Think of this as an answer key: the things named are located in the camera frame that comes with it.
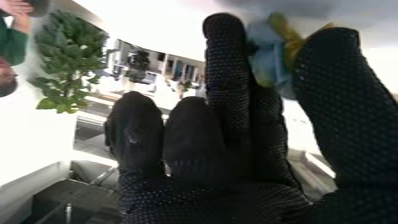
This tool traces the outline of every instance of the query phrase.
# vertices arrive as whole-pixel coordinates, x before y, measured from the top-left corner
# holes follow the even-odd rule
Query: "person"
[[[241,21],[204,21],[206,101],[184,98],[163,125],[124,94],[104,122],[118,162],[122,223],[398,223],[398,105],[360,53],[358,33],[321,30],[293,63],[293,89],[337,190],[303,196],[285,161],[282,100],[259,88]]]
[[[7,27],[0,16],[0,97],[7,96],[17,86],[10,66],[22,63],[28,40],[28,13],[33,8],[21,0],[0,0],[0,9],[14,17],[12,27]]]

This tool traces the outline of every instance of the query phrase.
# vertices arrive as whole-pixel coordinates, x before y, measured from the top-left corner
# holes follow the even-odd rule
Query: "green shirt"
[[[0,16],[0,57],[10,66],[24,61],[28,35],[8,29],[3,17]]]

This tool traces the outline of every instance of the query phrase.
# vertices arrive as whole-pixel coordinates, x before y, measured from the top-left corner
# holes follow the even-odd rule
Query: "blue cloth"
[[[264,88],[275,87],[280,96],[294,100],[293,76],[284,66],[284,39],[266,21],[248,24],[246,38],[257,47],[248,57],[255,82]]]

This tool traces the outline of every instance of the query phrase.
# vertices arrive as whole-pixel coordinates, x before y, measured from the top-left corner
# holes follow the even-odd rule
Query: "potted plant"
[[[60,11],[51,13],[49,23],[35,35],[46,73],[30,80],[44,95],[37,109],[72,114],[86,107],[85,97],[101,78],[90,71],[106,67],[104,37],[101,29],[76,16]]]

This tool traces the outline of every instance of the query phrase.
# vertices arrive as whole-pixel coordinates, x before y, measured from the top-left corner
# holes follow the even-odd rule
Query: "yellow cloth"
[[[278,36],[284,38],[284,41],[285,41],[284,64],[285,64],[289,72],[293,73],[294,58],[296,58],[298,51],[301,49],[301,45],[305,43],[305,38],[301,38],[300,34],[296,33],[294,29],[291,28],[289,22],[287,22],[287,19],[285,19],[282,13],[275,12],[269,14],[268,24],[269,24],[269,27],[271,27],[275,33],[278,34]],[[333,27],[333,24],[328,23],[319,30],[328,29],[332,27]]]

